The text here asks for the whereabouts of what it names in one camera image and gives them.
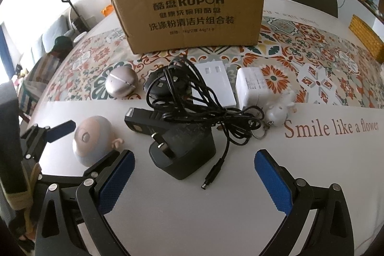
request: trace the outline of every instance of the white table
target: white table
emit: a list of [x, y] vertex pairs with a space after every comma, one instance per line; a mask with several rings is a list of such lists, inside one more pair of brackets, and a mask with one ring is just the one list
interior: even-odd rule
[[[361, 45], [338, 19], [316, 9], [289, 0], [265, 0], [264, 9], [269, 11], [264, 15], [306, 23]], [[87, 37], [117, 26], [116, 16], [110, 15]], [[295, 178], [302, 177], [315, 186], [341, 185], [351, 215], [356, 255], [365, 251], [383, 225], [383, 110], [298, 104], [297, 113], [291, 116], [293, 128], [310, 126], [316, 119], [331, 128], [331, 119], [354, 125], [364, 118], [367, 122], [378, 122], [379, 130], [287, 138], [291, 134], [287, 128], [272, 129], [262, 141], [254, 139], [244, 147], [231, 145], [222, 171], [204, 191], [200, 186], [225, 147], [223, 133], [214, 131], [217, 150], [214, 159], [187, 179], [178, 181], [151, 161], [148, 148], [152, 139], [132, 132], [125, 125], [124, 115], [129, 107], [145, 108], [147, 104], [123, 100], [40, 102], [30, 125], [56, 126], [68, 119], [80, 123], [93, 115], [111, 121], [116, 135], [125, 140], [123, 148], [135, 153], [136, 169], [106, 219], [133, 256], [258, 255], [284, 218], [254, 170], [253, 158], [259, 149], [267, 149]], [[68, 135], [47, 144], [40, 160], [43, 173], [82, 175], [85, 167], [73, 155], [72, 138]], [[314, 211], [291, 255], [301, 250], [313, 217]], [[90, 252], [96, 255], [84, 227], [80, 229]]]

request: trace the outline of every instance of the white power adapter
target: white power adapter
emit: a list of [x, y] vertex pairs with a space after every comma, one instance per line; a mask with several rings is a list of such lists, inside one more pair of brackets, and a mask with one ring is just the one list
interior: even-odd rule
[[[235, 107], [236, 100], [228, 79], [227, 72], [225, 71], [223, 61], [209, 61], [204, 63], [197, 63], [195, 67], [204, 78], [204, 82], [216, 94], [216, 97], [223, 108]], [[192, 88], [192, 96], [201, 99], [200, 94]], [[193, 100], [194, 104], [205, 105], [202, 102]]]
[[237, 71], [236, 93], [240, 110], [251, 105], [265, 108], [275, 98], [258, 67], [243, 67]]

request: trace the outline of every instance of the power adapter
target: power adapter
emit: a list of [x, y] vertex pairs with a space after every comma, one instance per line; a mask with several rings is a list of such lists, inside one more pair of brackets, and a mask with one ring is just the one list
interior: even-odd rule
[[162, 120], [163, 112], [151, 111], [140, 108], [129, 108], [124, 117], [124, 122], [129, 129], [152, 135], [153, 133], [163, 134], [169, 130], [175, 123], [165, 122]]
[[177, 124], [163, 135], [154, 133], [152, 138], [152, 161], [178, 180], [187, 178], [216, 154], [210, 125]]

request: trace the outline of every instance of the striped cloth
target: striped cloth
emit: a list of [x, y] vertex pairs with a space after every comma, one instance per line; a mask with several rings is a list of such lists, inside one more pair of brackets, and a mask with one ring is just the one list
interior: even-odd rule
[[19, 88], [19, 108], [28, 116], [39, 102], [49, 81], [59, 68], [61, 61], [50, 53], [44, 54], [28, 73]]

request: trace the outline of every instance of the table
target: table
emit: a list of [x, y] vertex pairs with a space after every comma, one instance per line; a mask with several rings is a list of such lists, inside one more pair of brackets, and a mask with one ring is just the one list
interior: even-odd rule
[[[65, 87], [57, 92], [52, 86], [58, 80], [61, 82], [62, 71], [69, 69], [69, 64], [64, 61], [62, 69], [57, 71], [38, 103], [30, 124], [55, 126], [68, 119], [80, 123], [89, 116], [101, 115], [111, 121], [116, 135], [125, 140], [123, 148], [135, 153], [136, 169], [115, 208], [106, 215], [112, 229], [132, 255], [258, 255], [284, 217], [276, 210], [253, 168], [253, 158], [259, 149], [267, 149], [295, 178], [302, 177], [311, 185], [328, 187], [336, 182], [342, 186], [351, 215], [356, 255], [369, 246], [383, 225], [384, 186], [381, 171], [384, 158], [381, 138], [384, 135], [384, 111], [379, 108], [384, 105], [384, 88], [378, 72], [379, 65], [371, 60], [361, 42], [345, 25], [316, 9], [290, 0], [264, 0], [264, 17], [268, 17], [264, 18], [264, 26], [269, 27], [262, 28], [258, 48], [203, 48], [199, 53], [192, 50], [190, 57], [197, 62], [221, 58], [232, 83], [238, 65], [260, 66], [272, 90], [279, 92], [291, 85], [300, 90], [296, 100], [306, 103], [297, 103], [297, 112], [290, 116], [287, 127], [273, 128], [262, 141], [254, 139], [244, 147], [231, 145], [220, 175], [206, 191], [201, 190], [200, 185], [224, 151], [225, 137], [221, 132], [214, 130], [216, 156], [187, 179], [177, 181], [156, 168], [150, 160], [148, 148], [152, 139], [132, 132], [124, 124], [124, 115], [129, 107], [147, 107], [140, 90], [129, 101], [109, 99], [101, 92], [102, 87], [97, 89], [102, 83], [93, 87], [90, 84], [90, 93], [88, 90], [84, 93], [89, 88], [85, 84], [81, 90], [75, 90], [76, 94], [71, 94], [74, 84], [71, 82], [83, 79], [83, 76], [76, 76], [73, 80], [66, 80]], [[310, 27], [325, 32], [316, 33], [316, 29]], [[114, 45], [115, 50], [120, 51], [111, 55], [106, 53], [106, 59], [109, 59], [104, 64], [105, 68], [121, 62], [123, 55], [128, 61], [125, 63], [133, 66], [138, 73], [146, 70], [148, 64], [139, 65], [136, 56], [122, 46], [124, 40], [121, 32], [114, 30], [116, 28], [116, 17], [108, 16], [75, 47], [67, 60], [81, 60], [83, 54], [76, 55], [78, 49], [101, 41], [103, 50]], [[296, 42], [296, 45], [293, 45], [294, 42], [287, 43], [290, 37], [284, 33], [289, 32], [306, 34], [314, 39], [313, 49], [317, 50], [305, 47], [310, 39]], [[323, 47], [316, 44], [316, 40], [320, 44], [319, 41], [333, 40], [338, 44], [333, 48]], [[140, 57], [149, 64], [152, 61], [160, 66], [173, 55], [185, 51], [165, 51]], [[86, 64], [91, 56], [86, 57], [76, 67]], [[94, 70], [88, 74], [96, 76], [95, 81], [104, 77], [103, 73], [106, 74], [104, 70], [95, 70], [92, 66], [81, 69], [83, 73], [86, 70]], [[79, 74], [74, 70], [68, 73], [72, 76]], [[139, 74], [141, 83], [147, 74]], [[329, 136], [313, 132], [303, 136], [300, 133], [300, 125], [308, 125], [311, 131], [317, 122], [322, 127], [325, 124], [329, 126]], [[351, 124], [352, 132], [337, 134], [338, 128], [333, 125], [336, 127], [338, 123], [346, 123], [347, 127]], [[368, 131], [366, 123], [368, 127], [370, 123], [378, 123], [378, 129]], [[43, 174], [81, 175], [85, 170], [73, 155], [71, 135], [48, 144], [40, 164]], [[313, 217], [314, 212], [311, 212], [304, 235], [300, 236], [292, 255], [300, 251]], [[93, 253], [94, 247], [86, 230], [80, 228]]]

